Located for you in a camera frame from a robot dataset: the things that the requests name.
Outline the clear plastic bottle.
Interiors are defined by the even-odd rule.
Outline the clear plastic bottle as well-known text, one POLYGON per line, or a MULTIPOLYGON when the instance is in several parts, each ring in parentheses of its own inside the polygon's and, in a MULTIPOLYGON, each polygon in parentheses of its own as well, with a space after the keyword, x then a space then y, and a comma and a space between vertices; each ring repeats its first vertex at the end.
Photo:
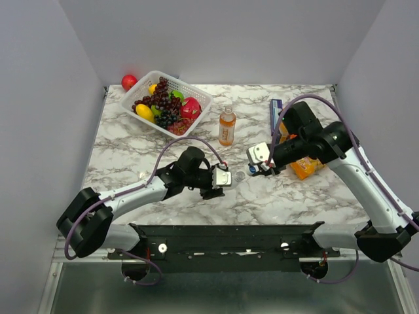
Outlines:
POLYGON ((247 174, 244 171, 235 171, 232 173, 232 182, 231 188, 236 188, 242 181, 247 177, 247 174))

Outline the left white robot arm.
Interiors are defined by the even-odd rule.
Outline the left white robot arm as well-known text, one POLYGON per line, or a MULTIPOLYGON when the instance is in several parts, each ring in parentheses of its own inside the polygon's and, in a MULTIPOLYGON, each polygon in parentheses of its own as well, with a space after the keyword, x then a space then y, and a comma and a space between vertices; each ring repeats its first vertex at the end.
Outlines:
POLYGON ((196 147, 182 152, 178 160, 155 168, 144 183, 131 184, 106 192, 82 189, 56 223, 65 237, 67 249, 84 258, 99 248, 122 248, 130 258, 139 258, 145 242, 131 226, 112 228, 111 223, 130 211, 149 203, 164 201, 182 193, 184 188, 199 189, 205 200, 223 195, 231 184, 231 174, 224 163, 210 165, 196 147))

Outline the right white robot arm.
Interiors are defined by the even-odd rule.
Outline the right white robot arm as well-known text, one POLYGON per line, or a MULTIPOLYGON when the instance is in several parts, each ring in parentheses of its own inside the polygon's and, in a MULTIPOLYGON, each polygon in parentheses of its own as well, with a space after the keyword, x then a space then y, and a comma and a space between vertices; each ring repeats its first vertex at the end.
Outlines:
POLYGON ((354 249, 375 262, 402 251, 418 233, 418 213, 405 205, 373 169, 352 131, 342 119, 323 127, 300 96, 281 112, 292 136, 283 143, 262 142, 247 150, 249 163, 271 175, 305 157, 319 160, 337 174, 367 213, 366 224, 322 223, 301 240, 302 251, 316 256, 324 249, 354 249))

